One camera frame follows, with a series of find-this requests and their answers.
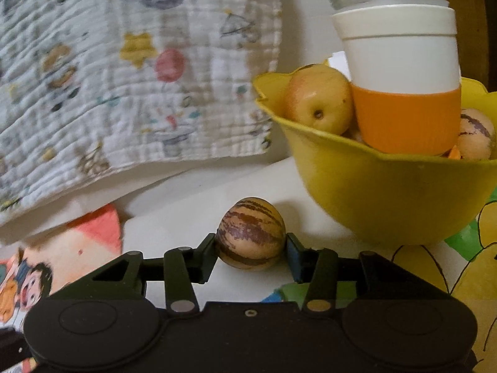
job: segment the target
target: yellow apple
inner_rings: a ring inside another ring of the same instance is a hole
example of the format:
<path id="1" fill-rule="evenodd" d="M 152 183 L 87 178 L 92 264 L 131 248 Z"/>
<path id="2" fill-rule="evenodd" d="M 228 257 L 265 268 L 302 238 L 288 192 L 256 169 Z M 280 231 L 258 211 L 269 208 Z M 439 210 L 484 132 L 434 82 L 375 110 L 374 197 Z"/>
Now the yellow apple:
<path id="1" fill-rule="evenodd" d="M 302 125 L 342 135 L 354 116 L 349 80 L 325 64 L 303 68 L 288 84 L 285 116 Z"/>

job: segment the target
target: glass jar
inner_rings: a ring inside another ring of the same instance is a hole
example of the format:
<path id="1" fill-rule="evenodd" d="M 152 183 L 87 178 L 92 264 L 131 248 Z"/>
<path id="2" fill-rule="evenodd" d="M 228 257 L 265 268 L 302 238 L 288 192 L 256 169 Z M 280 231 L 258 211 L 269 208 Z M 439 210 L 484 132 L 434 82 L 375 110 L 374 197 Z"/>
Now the glass jar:
<path id="1" fill-rule="evenodd" d="M 447 0 L 331 0 L 357 120 L 371 147 L 441 155 L 454 147 L 461 89 Z"/>

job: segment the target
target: teddy bear print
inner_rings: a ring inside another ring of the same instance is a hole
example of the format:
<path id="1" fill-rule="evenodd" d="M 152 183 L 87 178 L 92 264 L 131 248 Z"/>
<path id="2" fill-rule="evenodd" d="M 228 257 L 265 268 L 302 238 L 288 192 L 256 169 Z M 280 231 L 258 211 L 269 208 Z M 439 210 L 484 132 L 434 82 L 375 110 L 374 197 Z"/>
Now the teddy bear print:
<path id="1" fill-rule="evenodd" d="M 63 43 L 57 43 L 43 58 L 41 71 L 53 104 L 52 112 L 61 109 L 64 102 L 73 99 L 80 90 L 75 80 L 78 66 L 73 59 L 71 48 Z"/>

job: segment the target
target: patterned cloth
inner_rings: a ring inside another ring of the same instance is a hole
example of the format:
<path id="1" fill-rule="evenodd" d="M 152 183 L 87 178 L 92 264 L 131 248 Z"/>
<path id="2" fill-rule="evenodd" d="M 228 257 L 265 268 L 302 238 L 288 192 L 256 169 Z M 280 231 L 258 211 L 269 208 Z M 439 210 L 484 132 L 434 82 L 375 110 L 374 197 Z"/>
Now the patterned cloth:
<path id="1" fill-rule="evenodd" d="M 141 163 L 260 154 L 281 0 L 0 0 L 0 225 Z"/>

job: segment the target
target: plastic bowl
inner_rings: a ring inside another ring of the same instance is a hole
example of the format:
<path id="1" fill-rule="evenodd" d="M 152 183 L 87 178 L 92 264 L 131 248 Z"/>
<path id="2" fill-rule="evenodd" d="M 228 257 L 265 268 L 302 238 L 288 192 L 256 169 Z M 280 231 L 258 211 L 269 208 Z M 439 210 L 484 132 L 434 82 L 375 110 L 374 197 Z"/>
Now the plastic bowl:
<path id="1" fill-rule="evenodd" d="M 284 119 L 291 77 L 258 76 L 258 105 L 283 128 L 309 194 L 357 238 L 387 246 L 438 243 L 466 227 L 497 186 L 497 150 L 486 161 L 383 154 Z M 497 126 L 497 93 L 464 78 L 462 95 L 464 108 L 483 111 Z"/>

